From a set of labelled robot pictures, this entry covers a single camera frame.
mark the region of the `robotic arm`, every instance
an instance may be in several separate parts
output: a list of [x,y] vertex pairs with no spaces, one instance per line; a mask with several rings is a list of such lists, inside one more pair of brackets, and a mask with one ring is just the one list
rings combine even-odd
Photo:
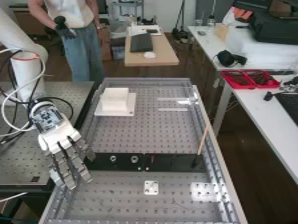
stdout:
[[[40,45],[32,42],[2,9],[0,42],[12,52],[22,50],[12,58],[18,89],[8,94],[2,105],[4,120],[7,120],[6,102],[14,93],[19,92],[20,101],[23,103],[27,102],[30,122],[40,133],[40,147],[46,155],[51,157],[51,178],[56,185],[67,185],[69,189],[73,189],[76,187],[76,174],[80,174],[87,182],[92,181],[81,158],[87,156],[93,161],[96,155],[83,140],[79,131],[73,128],[67,116],[59,111],[51,101],[51,97],[46,97],[40,60],[46,64],[48,53]],[[22,131],[10,122],[7,123],[16,130]]]

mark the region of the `white box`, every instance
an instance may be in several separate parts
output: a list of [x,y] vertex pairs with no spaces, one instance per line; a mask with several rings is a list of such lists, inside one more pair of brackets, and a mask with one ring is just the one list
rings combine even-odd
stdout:
[[128,88],[107,88],[101,95],[103,111],[128,111]]

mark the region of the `wooden stick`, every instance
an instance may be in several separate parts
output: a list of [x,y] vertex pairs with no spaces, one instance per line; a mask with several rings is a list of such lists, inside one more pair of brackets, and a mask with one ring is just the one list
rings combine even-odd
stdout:
[[203,135],[203,140],[201,140],[201,143],[200,143],[199,155],[201,155],[201,153],[203,153],[203,146],[204,146],[204,143],[205,143],[207,136],[208,136],[208,126],[205,128],[204,135]]

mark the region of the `keyboard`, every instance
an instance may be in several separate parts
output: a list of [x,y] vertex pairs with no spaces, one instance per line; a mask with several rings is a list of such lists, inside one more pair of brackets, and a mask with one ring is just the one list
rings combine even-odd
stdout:
[[152,35],[149,33],[132,36],[131,52],[153,51]]
[[276,94],[276,97],[290,115],[293,121],[298,125],[298,94]]

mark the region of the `red container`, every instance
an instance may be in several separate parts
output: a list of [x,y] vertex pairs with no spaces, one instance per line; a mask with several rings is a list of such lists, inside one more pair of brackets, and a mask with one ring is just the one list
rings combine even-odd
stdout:
[[254,89],[256,83],[244,71],[228,70],[221,72],[222,78],[233,89]]
[[280,82],[272,77],[272,75],[262,70],[245,70],[246,75],[253,79],[257,88],[260,89],[276,89],[280,88]]

